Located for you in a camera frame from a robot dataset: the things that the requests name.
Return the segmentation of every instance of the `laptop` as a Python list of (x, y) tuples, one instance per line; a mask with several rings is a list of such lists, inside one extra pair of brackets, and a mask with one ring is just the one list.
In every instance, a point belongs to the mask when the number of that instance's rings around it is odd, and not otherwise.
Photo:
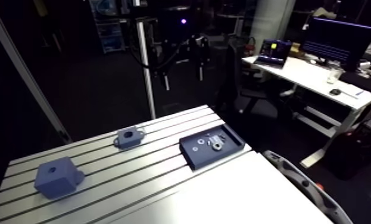
[(282, 69), (289, 51), (291, 50), (292, 42), (266, 39), (260, 49), (260, 54), (254, 64), (272, 66)]

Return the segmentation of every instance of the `computer monitor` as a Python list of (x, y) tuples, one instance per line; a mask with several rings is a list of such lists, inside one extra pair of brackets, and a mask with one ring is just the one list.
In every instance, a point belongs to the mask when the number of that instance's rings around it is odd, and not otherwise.
[(371, 42), (371, 27), (325, 18), (312, 18), (302, 50), (327, 60), (339, 61), (354, 71)]

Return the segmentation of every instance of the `white table surface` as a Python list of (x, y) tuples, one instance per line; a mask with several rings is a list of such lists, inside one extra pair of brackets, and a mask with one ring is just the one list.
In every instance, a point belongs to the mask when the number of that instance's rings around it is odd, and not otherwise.
[[(257, 56), (253, 56), (243, 58), (243, 60), (253, 64), (256, 58)], [(259, 64), (254, 64), (254, 66), (295, 83), (298, 86), (309, 89), (342, 105), (346, 105), (353, 110), (359, 110), (371, 103), (371, 92), (368, 91), (364, 91), (358, 96), (358, 98), (351, 97), (345, 93), (341, 93), (337, 96), (330, 95), (329, 93), (331, 90), (348, 89), (348, 85), (350, 84), (340, 80), (337, 80), (334, 84), (328, 84), (327, 78), (330, 73), (329, 70), (312, 65), (301, 59), (288, 57), (282, 69)]]
[[(249, 145), (192, 171), (179, 139), (223, 123), (201, 106), (137, 125), (145, 137), (128, 151), (110, 132), (14, 160), (0, 187), (0, 223), (331, 223)], [(48, 200), (33, 187), (36, 168), (64, 156), (85, 180)]]

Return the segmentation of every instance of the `screen display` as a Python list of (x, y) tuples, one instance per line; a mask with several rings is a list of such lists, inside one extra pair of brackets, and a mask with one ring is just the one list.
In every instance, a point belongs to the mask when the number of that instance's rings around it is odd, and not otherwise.
[(268, 58), (275, 58), (277, 60), (284, 61), (289, 54), (290, 48), (290, 42), (264, 40), (261, 46), (260, 56), (266, 56)]
[(313, 18), (303, 50), (340, 62), (358, 61), (371, 42), (371, 27), (324, 18)]

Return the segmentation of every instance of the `black cable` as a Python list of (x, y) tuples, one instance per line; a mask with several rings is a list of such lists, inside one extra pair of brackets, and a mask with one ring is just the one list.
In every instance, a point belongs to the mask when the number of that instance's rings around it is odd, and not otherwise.
[[(132, 32), (133, 32), (133, 29), (132, 29), (132, 26), (131, 26), (131, 24), (130, 24), (130, 32), (129, 32), (130, 35), (132, 35)], [(181, 48), (181, 46), (182, 46), (182, 44), (183, 44), (184, 42), (180, 42), (180, 43), (178, 44), (176, 50), (174, 51), (174, 53), (173, 53), (171, 56), (169, 56), (169, 58), (168, 58), (166, 61), (160, 63), (160, 64), (157, 65), (157, 66), (149, 66), (149, 65), (146, 65), (146, 64), (142, 63), (142, 62), (141, 62), (141, 61), (136, 57), (135, 53), (133, 52), (133, 48), (132, 48), (131, 44), (130, 44), (129, 48), (130, 48), (130, 53), (131, 53), (132, 57), (135, 59), (135, 61), (136, 61), (136, 62), (137, 62), (141, 67), (146, 68), (146, 69), (157, 70), (157, 69), (160, 69), (160, 68), (166, 66), (169, 62), (171, 62), (171, 61), (174, 59), (175, 56), (177, 56), (177, 54), (178, 54), (178, 52), (179, 52), (179, 50), (180, 50), (180, 48)]]

